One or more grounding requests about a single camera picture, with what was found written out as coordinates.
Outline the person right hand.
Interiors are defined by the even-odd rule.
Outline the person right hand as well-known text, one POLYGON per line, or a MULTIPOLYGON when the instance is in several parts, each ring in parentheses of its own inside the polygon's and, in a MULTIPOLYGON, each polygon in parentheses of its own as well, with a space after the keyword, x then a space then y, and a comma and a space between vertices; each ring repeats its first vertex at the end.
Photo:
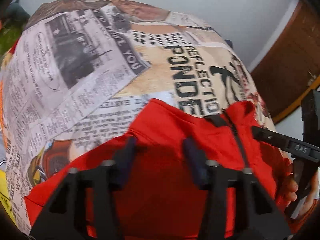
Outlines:
POLYGON ((288 216, 293 219, 302 218, 310 211, 313 201, 318 199, 319 179, 318 171, 311 168, 313 173, 306 173, 305 164, 301 160, 294 160, 289 165, 289 175, 284 181, 284 195, 292 211, 288 216))

